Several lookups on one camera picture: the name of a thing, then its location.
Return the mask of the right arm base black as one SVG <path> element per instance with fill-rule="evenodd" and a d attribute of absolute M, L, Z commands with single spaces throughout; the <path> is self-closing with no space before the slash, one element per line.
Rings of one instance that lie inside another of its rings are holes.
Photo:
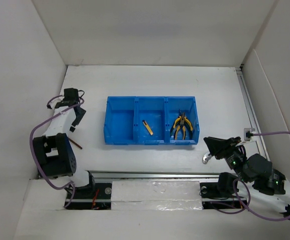
<path fill-rule="evenodd" d="M 199 195 L 202 198 L 202 207 L 204 210 L 233 210 L 242 209 L 243 207 L 235 196 L 221 193 L 217 189 L 217 182 L 201 182 Z"/>

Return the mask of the small yellow needle-nose pliers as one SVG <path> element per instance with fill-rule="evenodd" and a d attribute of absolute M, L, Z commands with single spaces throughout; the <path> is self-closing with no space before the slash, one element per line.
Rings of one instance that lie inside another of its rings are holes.
<path fill-rule="evenodd" d="M 182 140 L 186 139 L 186 134 L 189 133 L 189 139 L 193 138 L 193 125 L 187 118 L 185 112 L 179 112 L 179 116 L 175 119 L 171 129 L 170 136 L 173 136 L 174 140 L 177 140 L 178 133 L 182 132 Z"/>

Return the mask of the large yellow needle-nose pliers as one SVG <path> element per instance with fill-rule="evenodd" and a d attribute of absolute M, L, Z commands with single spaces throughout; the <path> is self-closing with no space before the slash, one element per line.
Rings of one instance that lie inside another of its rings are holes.
<path fill-rule="evenodd" d="M 171 129 L 170 136 L 174 136 L 174 139 L 177 140 L 178 132 L 182 130 L 182 139 L 186 137 L 186 127 L 185 127 L 185 112 L 179 112 L 179 116 L 174 121 Z"/>

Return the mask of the brown hex key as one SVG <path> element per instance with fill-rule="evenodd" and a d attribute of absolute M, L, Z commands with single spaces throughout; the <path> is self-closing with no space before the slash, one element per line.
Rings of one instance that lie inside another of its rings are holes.
<path fill-rule="evenodd" d="M 79 145 L 77 142 L 75 142 L 74 140 L 72 140 L 71 138 L 68 138 L 69 141 L 74 145 L 76 146 L 78 149 L 82 150 L 83 147 L 81 145 Z"/>

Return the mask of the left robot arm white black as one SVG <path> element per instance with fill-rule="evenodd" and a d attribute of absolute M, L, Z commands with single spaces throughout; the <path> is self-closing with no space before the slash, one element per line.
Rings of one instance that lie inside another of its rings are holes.
<path fill-rule="evenodd" d="M 39 175 L 51 187 L 91 198 L 96 193 L 94 178 L 78 165 L 68 137 L 86 113 L 80 93 L 84 91 L 66 88 L 54 107 L 51 103 L 58 97 L 48 101 L 47 108 L 53 109 L 54 115 L 32 130 L 30 149 Z"/>

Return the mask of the silver metal tool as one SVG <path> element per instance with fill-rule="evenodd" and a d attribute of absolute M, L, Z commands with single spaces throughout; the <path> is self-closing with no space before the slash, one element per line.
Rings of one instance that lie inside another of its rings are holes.
<path fill-rule="evenodd" d="M 211 155 L 210 153 L 206 153 L 202 158 L 202 163 L 206 165 L 212 157 L 213 155 Z"/>

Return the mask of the yellow utility knife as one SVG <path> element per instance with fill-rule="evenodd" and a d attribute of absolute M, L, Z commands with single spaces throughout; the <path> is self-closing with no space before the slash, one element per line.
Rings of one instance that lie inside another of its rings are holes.
<path fill-rule="evenodd" d="M 144 125 L 144 127 L 147 129 L 148 133 L 153 136 L 153 130 L 151 129 L 151 127 L 149 126 L 149 124 L 147 123 L 147 121 L 142 120 L 142 123 Z"/>

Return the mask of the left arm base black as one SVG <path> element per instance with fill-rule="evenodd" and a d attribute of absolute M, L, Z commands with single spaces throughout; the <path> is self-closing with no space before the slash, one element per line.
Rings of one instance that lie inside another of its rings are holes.
<path fill-rule="evenodd" d="M 112 184 L 110 182 L 97 182 L 93 189 L 75 190 L 72 201 L 71 190 L 67 191 L 64 205 L 67 210 L 110 210 L 111 209 Z"/>

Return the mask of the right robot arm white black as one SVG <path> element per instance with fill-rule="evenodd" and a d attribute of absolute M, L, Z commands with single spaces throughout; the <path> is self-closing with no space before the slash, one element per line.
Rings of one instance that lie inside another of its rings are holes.
<path fill-rule="evenodd" d="M 285 175 L 272 166 L 272 162 L 256 153 L 246 155 L 240 137 L 220 139 L 205 137 L 209 153 L 203 158 L 207 163 L 212 157 L 224 159 L 229 168 L 235 172 L 222 172 L 214 192 L 218 198 L 236 198 L 241 204 L 241 210 L 248 210 L 253 215 L 255 211 L 249 208 L 252 198 L 272 207 L 283 217 L 281 221 L 290 221 L 290 182 Z"/>

